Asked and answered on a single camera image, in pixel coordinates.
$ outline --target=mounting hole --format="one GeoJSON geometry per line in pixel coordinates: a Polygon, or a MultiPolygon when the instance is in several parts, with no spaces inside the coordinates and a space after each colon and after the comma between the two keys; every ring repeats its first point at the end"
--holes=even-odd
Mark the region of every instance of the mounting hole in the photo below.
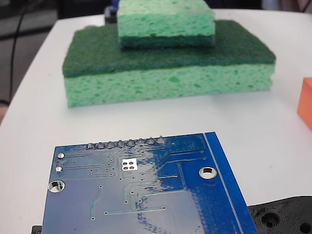
{"type": "Polygon", "coordinates": [[[271,229],[279,225],[280,218],[277,214],[270,212],[262,216],[261,222],[265,227],[271,229]]]}
{"type": "Polygon", "coordinates": [[[61,180],[53,180],[48,185],[48,190],[52,193],[59,193],[65,188],[65,183],[61,180]]]}
{"type": "Polygon", "coordinates": [[[199,170],[199,175],[203,179],[213,179],[216,177],[217,172],[215,168],[212,167],[203,167],[199,170]]]}
{"type": "Polygon", "coordinates": [[[303,223],[300,225],[300,231],[305,234],[312,232],[312,226],[309,223],[303,223]]]}

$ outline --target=small sponge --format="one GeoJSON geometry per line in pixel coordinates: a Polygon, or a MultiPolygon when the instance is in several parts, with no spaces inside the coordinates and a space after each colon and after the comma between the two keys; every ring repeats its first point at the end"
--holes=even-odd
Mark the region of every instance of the small sponge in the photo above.
{"type": "Polygon", "coordinates": [[[215,14],[204,0],[121,0],[122,48],[211,46],[215,14]]]}
{"type": "Polygon", "coordinates": [[[216,21],[209,48],[121,51],[117,26],[75,33],[63,73],[68,106],[267,91],[275,55],[234,21],[216,21]]]}
{"type": "Polygon", "coordinates": [[[312,131],[312,78],[303,80],[298,114],[312,131]]]}

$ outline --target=sponge with scrubber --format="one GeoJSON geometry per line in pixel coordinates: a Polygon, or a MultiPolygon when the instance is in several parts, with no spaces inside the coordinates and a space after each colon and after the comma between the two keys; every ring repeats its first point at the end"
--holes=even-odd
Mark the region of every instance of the sponge with scrubber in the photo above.
{"type": "Polygon", "coordinates": [[[68,106],[267,91],[275,55],[234,21],[216,21],[216,45],[121,51],[117,26],[77,31],[63,73],[68,106]]]}
{"type": "Polygon", "coordinates": [[[211,46],[215,14],[204,0],[121,0],[122,48],[211,46]]]}

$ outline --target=stacked sponges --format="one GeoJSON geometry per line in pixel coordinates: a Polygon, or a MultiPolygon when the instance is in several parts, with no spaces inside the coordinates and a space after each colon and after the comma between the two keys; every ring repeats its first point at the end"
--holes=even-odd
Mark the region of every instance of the stacked sponges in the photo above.
{"type": "Polygon", "coordinates": [[[275,56],[265,44],[234,21],[214,22],[203,0],[122,0],[118,27],[75,33],[63,73],[73,107],[266,91],[274,67],[275,56]],[[170,2],[171,9],[155,11],[156,2],[170,2]]]}

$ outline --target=dark green scrubber layer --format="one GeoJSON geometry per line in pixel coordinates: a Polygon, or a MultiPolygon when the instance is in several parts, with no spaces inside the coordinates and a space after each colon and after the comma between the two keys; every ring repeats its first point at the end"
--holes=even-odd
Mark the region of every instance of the dark green scrubber layer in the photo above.
{"type": "Polygon", "coordinates": [[[187,66],[275,64],[275,55],[234,21],[216,21],[215,46],[121,51],[117,25],[75,33],[63,65],[65,78],[187,66]]]}
{"type": "Polygon", "coordinates": [[[209,47],[215,44],[215,36],[180,37],[123,37],[120,46],[124,49],[172,48],[172,47],[209,47]]]}

